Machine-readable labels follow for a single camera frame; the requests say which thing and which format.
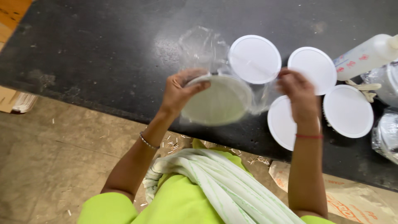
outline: hand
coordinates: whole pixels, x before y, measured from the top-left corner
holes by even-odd
[[[297,133],[319,134],[320,104],[315,96],[314,86],[302,74],[286,68],[283,68],[278,76],[279,90],[290,98]]]
[[[159,111],[165,112],[174,118],[178,117],[178,114],[189,99],[193,95],[209,88],[210,82],[200,82],[188,87],[185,87],[185,85],[192,79],[207,73],[206,69],[186,69],[169,76],[166,80],[166,89]]]

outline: wood shaving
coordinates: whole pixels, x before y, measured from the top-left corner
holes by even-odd
[[[262,157],[262,156],[257,156],[256,159],[252,159],[251,161],[248,161],[248,162],[249,162],[250,165],[251,165],[251,164],[253,164],[254,162],[257,162],[257,161],[262,162],[262,163],[264,163],[264,164],[266,164],[266,165],[269,166],[269,161],[268,161],[268,159],[265,158],[265,157]]]

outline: bracelet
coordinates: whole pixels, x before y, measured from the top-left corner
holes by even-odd
[[[318,136],[305,136],[305,135],[298,135],[296,134],[297,138],[312,138],[312,139],[322,139],[323,135],[318,135]]]
[[[155,146],[152,146],[151,144],[149,144],[147,141],[145,141],[145,139],[142,137],[142,132],[140,132],[140,138],[141,138],[141,140],[142,140],[147,146],[149,146],[151,149],[154,149],[154,150],[160,149],[160,146],[155,147]]]

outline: green sleeve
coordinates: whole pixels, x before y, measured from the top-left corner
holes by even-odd
[[[307,224],[335,224],[327,219],[316,217],[316,216],[302,216],[301,220],[303,220]]]
[[[130,199],[110,192],[88,199],[82,207],[78,224],[130,224],[138,216]]]

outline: concrete floor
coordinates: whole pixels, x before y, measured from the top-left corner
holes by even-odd
[[[40,98],[26,114],[0,113],[0,223],[76,223],[81,205],[100,192],[145,127],[47,98]],[[168,135],[170,140],[179,137]],[[188,147],[188,141],[179,138],[181,148]],[[163,148],[159,154],[169,151]],[[249,165],[249,158],[257,157],[250,153],[241,157],[254,177],[287,203],[287,193],[275,184],[267,166]],[[144,202],[141,185],[134,205],[142,211]],[[355,223],[333,214],[329,218],[337,224]]]

